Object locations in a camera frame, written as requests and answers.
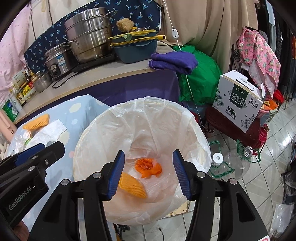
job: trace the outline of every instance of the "white bottle cap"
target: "white bottle cap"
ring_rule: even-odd
[[[223,161],[222,154],[220,152],[214,153],[213,158],[212,158],[213,165],[219,166],[222,163],[222,161]]]

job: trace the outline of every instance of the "plastic bag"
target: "plastic bag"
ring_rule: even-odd
[[[112,200],[103,202],[106,218],[117,224],[151,223],[186,201],[173,166],[175,149],[199,171],[210,169],[209,144],[186,108],[155,97],[128,101],[110,107],[84,130],[74,152],[74,179],[83,180],[100,171],[123,150],[123,172],[140,180],[148,197],[137,198],[118,188]],[[162,173],[141,178],[134,167],[139,158],[154,158]]]
[[[272,218],[270,235],[283,233],[290,223],[294,205],[277,204]]]
[[[4,158],[22,152],[25,148],[25,139],[22,137],[22,135],[15,135],[13,138],[14,141],[11,142],[11,145],[8,151],[6,152]]]

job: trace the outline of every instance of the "purple cloth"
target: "purple cloth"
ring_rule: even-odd
[[[153,53],[149,67],[155,70],[170,69],[180,74],[190,75],[198,65],[195,56],[189,52]]]

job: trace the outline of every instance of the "cow illustration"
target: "cow illustration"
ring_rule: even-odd
[[[229,114],[233,119],[235,119],[235,111],[231,107],[227,106],[227,109],[225,111],[227,114]]]

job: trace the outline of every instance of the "beige curtain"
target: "beige curtain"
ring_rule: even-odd
[[[258,29],[254,0],[154,0],[163,10],[161,34],[168,45],[176,45],[172,26],[179,33],[179,44],[196,49],[217,61],[223,73],[228,71],[232,44],[244,26]]]

